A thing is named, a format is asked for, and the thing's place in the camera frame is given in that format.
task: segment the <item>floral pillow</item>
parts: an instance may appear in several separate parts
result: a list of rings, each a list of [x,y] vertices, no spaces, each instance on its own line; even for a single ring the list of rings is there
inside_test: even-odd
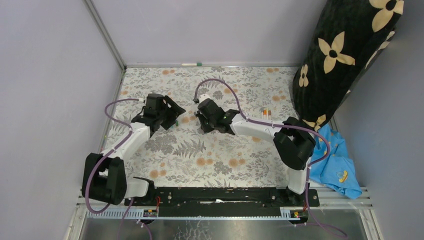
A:
[[[300,119],[316,131],[330,121],[389,44],[403,10],[403,0],[327,1],[293,80]]]

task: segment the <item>gray wall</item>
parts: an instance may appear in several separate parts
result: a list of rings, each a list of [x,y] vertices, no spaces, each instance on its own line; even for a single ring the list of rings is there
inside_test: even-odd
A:
[[[386,240],[423,238],[424,2],[405,2],[393,41],[336,113]]]
[[[120,70],[82,0],[0,2],[0,239],[60,240]]]
[[[127,64],[300,64],[326,0],[94,0]]]

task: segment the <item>cream flower print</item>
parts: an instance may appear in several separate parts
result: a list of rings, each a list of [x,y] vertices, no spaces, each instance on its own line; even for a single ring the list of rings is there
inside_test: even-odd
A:
[[[404,0],[369,0],[369,3],[374,8],[381,9],[372,20],[374,33],[384,28],[392,19],[394,13],[400,15],[404,13]]]
[[[369,58],[368,62],[365,65],[365,68],[368,67],[368,64],[370,64],[371,60],[373,60],[373,58],[377,55],[377,52],[379,50],[385,49],[388,45],[389,45],[389,38],[393,37],[393,35],[395,34],[395,31],[391,31],[388,36],[386,37],[385,41],[380,45],[380,47],[374,52],[374,54],[372,54],[372,56]]]
[[[300,69],[300,78],[299,78],[299,86],[303,87],[307,87],[309,84],[308,78],[306,77],[306,74],[308,73],[308,65],[305,64],[302,66],[302,68]]]
[[[318,132],[318,130],[321,128],[321,124],[323,124],[326,121],[327,117],[326,115],[322,115],[320,117],[318,117],[318,119],[316,120],[316,122],[311,122],[311,121],[306,121],[305,119],[303,119],[303,121],[309,125],[310,127],[312,127],[313,129],[315,129],[316,132]]]
[[[318,38],[318,45],[321,49],[321,52],[326,56],[324,60],[324,72],[328,74],[334,69],[336,61],[339,61],[342,64],[355,65],[355,59],[351,56],[340,53],[345,44],[345,32],[339,33],[335,36],[330,45],[321,38]]]

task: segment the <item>floral fabric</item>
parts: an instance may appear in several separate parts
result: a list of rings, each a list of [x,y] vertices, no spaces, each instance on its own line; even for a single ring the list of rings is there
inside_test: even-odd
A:
[[[204,79],[226,81],[237,93],[241,107],[260,118],[261,108],[271,110],[272,119],[298,117],[290,98],[297,67],[190,67],[128,68],[119,99],[145,98],[148,93],[169,95],[186,110],[178,126],[160,128],[125,163],[129,177],[151,179],[167,187],[284,187],[287,167],[273,143],[255,137],[204,134],[194,116],[196,86]],[[218,82],[207,82],[199,94],[207,93],[225,111],[237,109],[231,92]],[[129,122],[142,109],[136,102],[117,104],[114,117]],[[112,123],[105,147],[126,131]]]

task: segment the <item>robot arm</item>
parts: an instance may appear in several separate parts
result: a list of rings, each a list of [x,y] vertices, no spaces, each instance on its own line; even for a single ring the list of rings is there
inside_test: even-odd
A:
[[[220,133],[246,135],[274,143],[281,160],[288,167],[288,188],[302,194],[305,191],[307,178],[306,166],[311,161],[315,147],[314,138],[307,132],[266,126],[246,121],[238,110],[226,112],[219,107],[207,94],[199,97],[198,112],[200,127],[205,133],[218,130]],[[270,120],[257,119],[260,122],[272,123]],[[306,127],[303,122],[289,117],[285,125]]]
[[[125,162],[162,126],[168,130],[186,111],[168,96],[151,93],[147,96],[143,110],[131,120],[132,134],[119,147],[118,143],[127,138],[124,134],[112,147],[101,153],[90,153],[85,160],[82,195],[85,191],[90,173],[94,177],[89,188],[89,198],[118,205],[124,198],[144,197],[151,187],[148,179],[139,177],[126,178]],[[110,154],[97,169],[94,166],[106,153]]]

